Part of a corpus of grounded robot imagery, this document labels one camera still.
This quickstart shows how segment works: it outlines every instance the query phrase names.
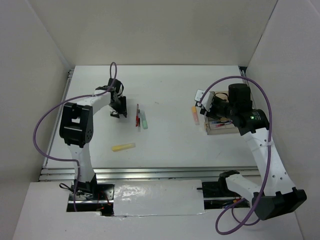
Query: robotic arm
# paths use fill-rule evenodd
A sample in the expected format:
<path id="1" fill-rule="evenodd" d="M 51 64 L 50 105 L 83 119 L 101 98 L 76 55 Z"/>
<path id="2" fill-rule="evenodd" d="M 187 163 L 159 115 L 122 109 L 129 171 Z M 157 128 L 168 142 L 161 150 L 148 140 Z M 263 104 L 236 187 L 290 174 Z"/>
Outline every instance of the robotic arm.
<path id="1" fill-rule="evenodd" d="M 62 111 L 59 134 L 68 145 L 72 158 L 80 164 L 81 174 L 77 190 L 84 193 L 95 194 L 97 177 L 91 165 L 89 144 L 94 134 L 93 116 L 104 106 L 109 106 L 110 115 L 119 118 L 127 117 L 127 102 L 123 96 L 124 86 L 119 80 L 115 80 L 110 92 L 105 92 L 112 84 L 110 78 L 108 85 L 98 87 L 92 97 L 85 98 L 77 103 L 67 102 Z M 75 176 L 78 177 L 78 167 L 74 163 Z"/>
<path id="2" fill-rule="evenodd" d="M 306 199 L 304 190 L 297 190 L 286 172 L 278 151 L 271 140 L 268 143 L 269 121 L 261 109 L 253 109 L 250 88 L 243 83 L 229 85 L 228 101 L 208 92 L 200 103 L 205 91 L 198 90 L 196 106 L 200 114 L 214 119 L 227 118 L 239 129 L 247 142 L 257 164 L 261 178 L 267 168 L 268 145 L 271 145 L 271 165 L 268 180 L 257 208 L 256 215 L 267 220 L 296 210 Z M 237 171 L 227 171 L 219 177 L 220 188 L 224 192 L 235 192 L 250 202 L 252 206 L 261 186 L 244 178 Z"/>

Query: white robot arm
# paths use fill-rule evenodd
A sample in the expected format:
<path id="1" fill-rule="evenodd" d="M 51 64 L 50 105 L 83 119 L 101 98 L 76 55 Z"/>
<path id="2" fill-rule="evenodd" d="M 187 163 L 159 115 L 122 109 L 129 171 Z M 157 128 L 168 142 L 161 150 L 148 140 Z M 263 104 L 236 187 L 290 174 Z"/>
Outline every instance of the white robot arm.
<path id="1" fill-rule="evenodd" d="M 77 103 L 67 102 L 63 106 L 60 136 L 68 145 L 73 159 L 79 161 L 81 173 L 77 189 L 93 194 L 97 186 L 96 174 L 91 165 L 89 143 L 94 134 L 93 116 L 104 106 L 109 106 L 110 115 L 119 118 L 127 117 L 126 97 L 123 96 L 124 86 L 115 80 L 110 92 L 104 93 L 111 85 L 112 78 L 107 86 L 98 87 L 92 97 L 87 97 Z M 78 166 L 74 163 L 75 176 L 78 177 Z"/>
<path id="2" fill-rule="evenodd" d="M 227 118 L 232 121 L 247 142 L 262 179 L 267 168 L 268 145 L 271 145 L 270 169 L 264 195 L 254 212 L 261 220 L 293 212 L 307 196 L 304 190 L 297 190 L 291 181 L 273 140 L 268 142 L 269 121 L 265 113 L 261 109 L 252 108 L 251 91 L 246 84 L 231 84 L 228 93 L 228 101 L 208 92 L 199 103 L 204 91 L 198 90 L 195 101 L 196 106 L 201 107 L 200 114 L 217 120 Z M 219 185 L 226 193 L 231 191 L 239 194 L 251 206 L 261 189 L 261 186 L 234 170 L 222 173 Z"/>

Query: white wall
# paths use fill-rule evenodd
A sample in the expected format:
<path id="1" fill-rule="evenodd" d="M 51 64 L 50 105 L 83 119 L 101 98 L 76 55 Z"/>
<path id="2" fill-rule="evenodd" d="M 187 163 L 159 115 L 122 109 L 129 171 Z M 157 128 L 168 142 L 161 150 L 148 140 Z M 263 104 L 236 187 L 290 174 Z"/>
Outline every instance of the white wall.
<path id="1" fill-rule="evenodd" d="M 10 240 L 43 157 L 33 147 L 40 116 L 58 103 L 67 70 L 24 0 L 0 0 L 0 239 Z M 46 150 L 55 115 L 38 133 Z"/>
<path id="2" fill-rule="evenodd" d="M 247 66 L 277 0 L 30 0 L 73 65 Z"/>
<path id="3" fill-rule="evenodd" d="M 307 201 L 296 215 L 305 240 L 319 239 L 320 1 L 279 0 L 247 76 L 269 96 L 273 136 L 285 167 Z M 266 110 L 254 87 L 257 107 Z"/>

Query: green marker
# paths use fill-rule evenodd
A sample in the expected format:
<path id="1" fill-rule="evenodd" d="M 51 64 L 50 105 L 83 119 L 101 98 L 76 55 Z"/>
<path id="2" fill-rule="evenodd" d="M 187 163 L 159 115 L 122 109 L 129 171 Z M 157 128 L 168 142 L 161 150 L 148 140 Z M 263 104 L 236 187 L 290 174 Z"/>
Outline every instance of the green marker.
<path id="1" fill-rule="evenodd" d="M 143 129 L 147 129 L 148 128 L 148 124 L 147 124 L 145 111 L 141 111 L 141 120 L 142 120 L 142 128 Z"/>

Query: white plastic sheet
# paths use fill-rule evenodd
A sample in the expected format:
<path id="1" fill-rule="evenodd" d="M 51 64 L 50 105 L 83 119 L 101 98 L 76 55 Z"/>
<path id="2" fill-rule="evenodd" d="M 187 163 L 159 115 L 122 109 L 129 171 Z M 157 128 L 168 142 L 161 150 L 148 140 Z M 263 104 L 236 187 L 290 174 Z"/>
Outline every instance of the white plastic sheet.
<path id="1" fill-rule="evenodd" d="M 115 216 L 198 215 L 205 212 L 201 180 L 117 182 Z"/>

